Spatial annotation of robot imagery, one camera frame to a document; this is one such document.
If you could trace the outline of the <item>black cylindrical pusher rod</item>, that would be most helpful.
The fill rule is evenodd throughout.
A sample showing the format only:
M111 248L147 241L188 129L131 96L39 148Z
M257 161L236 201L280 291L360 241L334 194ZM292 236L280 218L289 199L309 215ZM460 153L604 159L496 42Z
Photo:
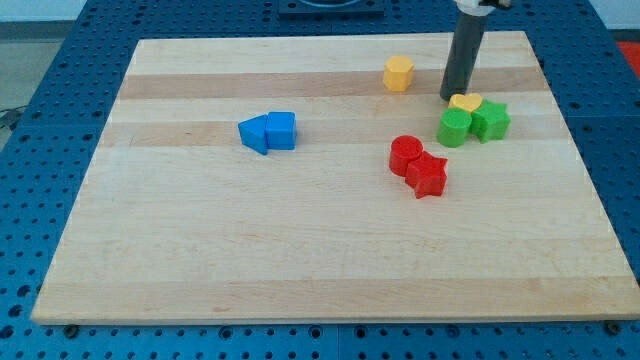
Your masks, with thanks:
M467 92L487 20L487 16L460 14L440 88L443 100Z

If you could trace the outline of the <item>white robot wrist flange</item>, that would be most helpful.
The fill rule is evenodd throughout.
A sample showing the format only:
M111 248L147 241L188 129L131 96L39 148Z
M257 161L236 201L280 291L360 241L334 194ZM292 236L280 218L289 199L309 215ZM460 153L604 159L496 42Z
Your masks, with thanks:
M512 0L454 0L458 9L466 15L484 17L495 9L509 10Z

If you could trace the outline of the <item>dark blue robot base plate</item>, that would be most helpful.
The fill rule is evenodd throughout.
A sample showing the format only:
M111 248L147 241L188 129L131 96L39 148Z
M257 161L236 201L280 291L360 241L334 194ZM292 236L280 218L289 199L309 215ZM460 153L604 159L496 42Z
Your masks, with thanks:
M359 15L383 16L384 0L279 0L280 19L341 18Z

